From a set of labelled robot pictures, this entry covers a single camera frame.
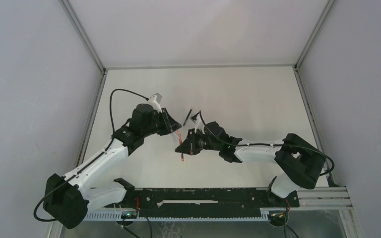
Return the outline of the red pen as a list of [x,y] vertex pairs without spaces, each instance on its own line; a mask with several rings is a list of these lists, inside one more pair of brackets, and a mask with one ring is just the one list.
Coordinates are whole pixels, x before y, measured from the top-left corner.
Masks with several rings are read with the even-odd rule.
[[[179,145],[181,146],[182,145],[182,136],[181,136],[181,133],[179,132],[179,130],[176,130],[176,135],[178,136],[178,140],[179,140]],[[181,153],[181,161],[183,162],[184,161],[184,154]]]

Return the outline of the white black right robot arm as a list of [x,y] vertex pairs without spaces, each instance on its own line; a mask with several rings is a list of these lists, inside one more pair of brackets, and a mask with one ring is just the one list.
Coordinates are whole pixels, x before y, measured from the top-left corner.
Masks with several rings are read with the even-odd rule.
[[282,174],[274,177],[266,194],[272,206],[280,206],[300,188],[314,189],[324,175],[327,160],[325,154],[294,133],[278,141],[249,142],[230,136],[215,121],[189,129],[185,140],[175,149],[191,156],[203,150],[217,151],[229,163],[267,162],[279,166]]

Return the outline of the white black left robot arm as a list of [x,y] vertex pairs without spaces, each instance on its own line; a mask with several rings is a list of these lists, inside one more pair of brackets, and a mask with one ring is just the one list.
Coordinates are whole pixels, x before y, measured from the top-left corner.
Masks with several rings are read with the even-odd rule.
[[86,215],[113,203],[124,207],[135,201],[135,193],[118,180],[107,187],[93,188],[92,184],[105,172],[127,159],[144,144],[146,137],[169,135],[182,125],[173,119],[166,108],[157,110],[150,104],[139,104],[125,124],[115,130],[108,144],[94,157],[63,176],[51,175],[46,182],[43,209],[67,229],[78,226]]

